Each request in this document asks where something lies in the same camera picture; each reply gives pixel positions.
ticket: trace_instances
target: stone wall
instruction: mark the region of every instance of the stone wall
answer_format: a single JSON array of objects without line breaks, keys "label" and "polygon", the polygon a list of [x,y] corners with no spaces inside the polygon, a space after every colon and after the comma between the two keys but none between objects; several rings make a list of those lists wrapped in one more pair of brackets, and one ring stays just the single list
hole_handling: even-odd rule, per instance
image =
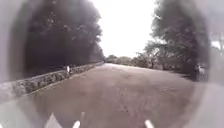
[{"label": "stone wall", "polygon": [[60,70],[51,72],[28,79],[17,80],[12,82],[6,82],[0,84],[0,103],[18,98],[25,94],[29,94],[52,83],[56,83],[69,78],[74,74],[79,74],[92,69],[96,66],[102,65],[103,62],[88,64],[71,68],[71,72],[67,73],[67,70]]}]

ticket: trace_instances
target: distant tree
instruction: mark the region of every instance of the distant tree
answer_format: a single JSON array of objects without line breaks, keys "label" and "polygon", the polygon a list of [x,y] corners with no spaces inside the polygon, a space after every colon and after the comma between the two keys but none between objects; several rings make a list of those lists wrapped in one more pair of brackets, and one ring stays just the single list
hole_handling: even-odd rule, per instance
[{"label": "distant tree", "polygon": [[131,66],[132,65],[131,60],[132,59],[130,57],[122,56],[122,57],[118,57],[116,59],[116,63],[117,64],[122,64],[122,65],[129,65],[129,66]]},{"label": "distant tree", "polygon": [[134,57],[132,59],[132,64],[134,66],[142,67],[142,68],[147,68],[148,67],[148,56],[146,53],[138,53],[137,57]]},{"label": "distant tree", "polygon": [[116,63],[116,61],[117,61],[117,57],[115,55],[109,55],[106,58],[106,62],[107,63]]},{"label": "distant tree", "polygon": [[40,74],[68,64],[87,64],[94,59],[92,54],[102,58],[99,18],[88,0],[45,0],[29,23],[25,71]]},{"label": "distant tree", "polygon": [[163,68],[174,66],[172,70],[196,79],[197,64],[208,65],[209,62],[209,41],[203,18],[192,3],[190,6],[181,4],[180,0],[160,0],[159,3],[152,36],[160,41],[149,42],[145,50],[149,55],[155,54]]}]

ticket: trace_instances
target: white object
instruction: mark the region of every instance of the white object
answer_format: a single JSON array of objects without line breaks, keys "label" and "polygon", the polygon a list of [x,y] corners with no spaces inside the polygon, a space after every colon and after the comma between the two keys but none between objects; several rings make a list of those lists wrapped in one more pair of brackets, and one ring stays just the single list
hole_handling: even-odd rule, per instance
[{"label": "white object", "polygon": [[146,120],[145,121],[145,126],[146,126],[146,128],[154,128],[154,126],[152,125],[152,123],[150,122],[150,120]]},{"label": "white object", "polygon": [[72,128],[79,128],[80,127],[80,121],[77,120]]}]

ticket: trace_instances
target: sky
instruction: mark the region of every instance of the sky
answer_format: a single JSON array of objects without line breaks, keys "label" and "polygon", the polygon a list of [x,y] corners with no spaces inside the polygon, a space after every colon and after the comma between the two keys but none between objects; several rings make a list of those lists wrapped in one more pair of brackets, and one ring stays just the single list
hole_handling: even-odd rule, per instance
[{"label": "sky", "polygon": [[101,19],[100,46],[105,56],[136,56],[149,40],[154,0],[91,0]]}]

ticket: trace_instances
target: asphalt road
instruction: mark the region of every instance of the asphalt road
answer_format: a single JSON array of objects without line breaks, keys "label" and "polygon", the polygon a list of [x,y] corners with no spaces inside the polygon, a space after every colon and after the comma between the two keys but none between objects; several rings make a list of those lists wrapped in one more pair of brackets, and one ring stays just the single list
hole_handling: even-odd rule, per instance
[{"label": "asphalt road", "polygon": [[0,105],[3,128],[181,128],[196,84],[163,71],[104,64]]}]

